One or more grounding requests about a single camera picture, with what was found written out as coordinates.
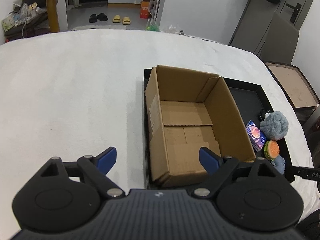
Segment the wooden table leg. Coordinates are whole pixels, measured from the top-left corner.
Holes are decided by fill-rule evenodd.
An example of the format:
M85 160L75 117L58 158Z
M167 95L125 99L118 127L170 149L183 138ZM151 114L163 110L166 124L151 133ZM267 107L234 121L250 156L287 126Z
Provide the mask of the wooden table leg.
M56 0L45 0L47 3L47 12L49 19L50 31L53 33L60 32Z

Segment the white tablecloth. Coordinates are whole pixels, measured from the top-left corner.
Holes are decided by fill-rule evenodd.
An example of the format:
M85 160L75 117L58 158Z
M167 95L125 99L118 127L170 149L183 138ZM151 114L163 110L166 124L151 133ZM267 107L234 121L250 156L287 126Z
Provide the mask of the white tablecloth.
M84 30L0 46L0 239L19 226L14 195L52 156L75 161L117 149L108 176L126 192L144 187L143 71L178 66L262 85L289 120L293 165L312 166L302 128L282 90L253 54L175 34ZM320 208L316 183L296 176L302 219Z

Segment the blue gripper pad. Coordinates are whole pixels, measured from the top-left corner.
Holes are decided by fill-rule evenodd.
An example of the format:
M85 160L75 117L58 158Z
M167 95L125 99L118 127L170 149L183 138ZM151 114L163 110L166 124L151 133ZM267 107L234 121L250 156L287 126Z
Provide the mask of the blue gripper pad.
M117 150L114 147L109 147L107 150L95 157L94 160L98 170L106 175L116 163Z
M223 164L222 158L210 151L207 147L200 148L199 161L210 176Z

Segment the purple package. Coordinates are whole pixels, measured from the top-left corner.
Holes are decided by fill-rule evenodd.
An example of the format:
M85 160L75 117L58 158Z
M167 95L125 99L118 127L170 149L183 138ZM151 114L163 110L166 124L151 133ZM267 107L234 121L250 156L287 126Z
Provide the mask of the purple package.
M264 143L266 142L266 137L263 132L250 120L246 125L245 129L249 135L250 141L253 145L253 148L256 151L261 151Z

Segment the slipper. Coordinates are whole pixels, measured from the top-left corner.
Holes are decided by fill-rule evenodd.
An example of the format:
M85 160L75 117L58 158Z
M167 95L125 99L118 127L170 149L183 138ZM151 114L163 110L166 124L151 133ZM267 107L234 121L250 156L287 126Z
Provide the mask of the slipper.
M129 17L123 17L122 24L123 25L131 24L130 18Z
M113 23L119 23L119 22L121 22L120 15L115 15L115 16L113 17L112 22L113 22Z
M97 16L98 20L101 21L101 22L105 22L108 20L108 17L104 14L104 13L101 13Z
M98 20L97 20L97 15L96 14L90 15L89 23L96 23L97 21Z

